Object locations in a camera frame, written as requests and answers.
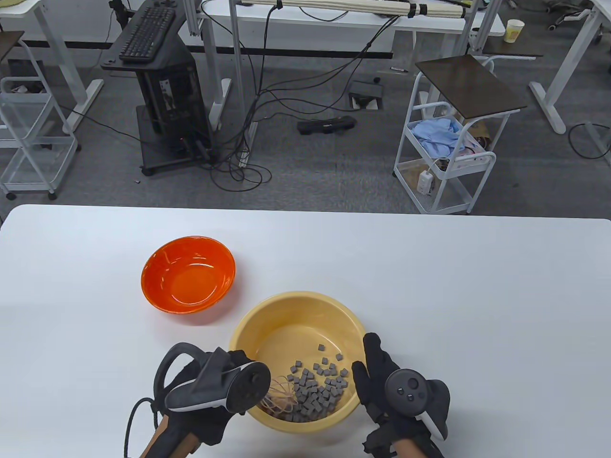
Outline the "person's left hand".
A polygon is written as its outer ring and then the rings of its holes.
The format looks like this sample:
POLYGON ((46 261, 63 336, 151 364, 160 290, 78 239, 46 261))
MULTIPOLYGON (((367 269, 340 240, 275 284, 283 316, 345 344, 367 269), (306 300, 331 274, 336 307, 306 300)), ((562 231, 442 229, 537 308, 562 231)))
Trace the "person's left hand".
MULTIPOLYGON (((200 364, 192 360, 179 372, 174 380, 161 391, 161 399, 165 401, 169 391, 187 381, 196 379, 200 373, 200 364)), ((186 413, 172 412, 162 403, 160 412, 168 419, 168 428, 179 439, 183 440, 189 434, 197 438, 199 443, 213 446, 220 443, 223 432, 233 416, 222 406, 186 413)))

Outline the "person's right hand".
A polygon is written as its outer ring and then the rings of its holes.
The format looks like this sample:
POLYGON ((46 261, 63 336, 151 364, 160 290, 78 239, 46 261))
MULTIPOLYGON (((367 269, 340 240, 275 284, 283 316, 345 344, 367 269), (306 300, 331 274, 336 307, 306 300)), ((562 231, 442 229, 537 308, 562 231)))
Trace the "person's right hand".
POLYGON ((379 426, 391 431, 391 445, 400 458, 442 458, 434 445, 428 428, 422 421, 399 414, 388 403, 385 384, 399 365, 380 346, 376 333, 366 333, 363 338, 365 361, 352 364, 354 386, 360 403, 369 417, 379 426))

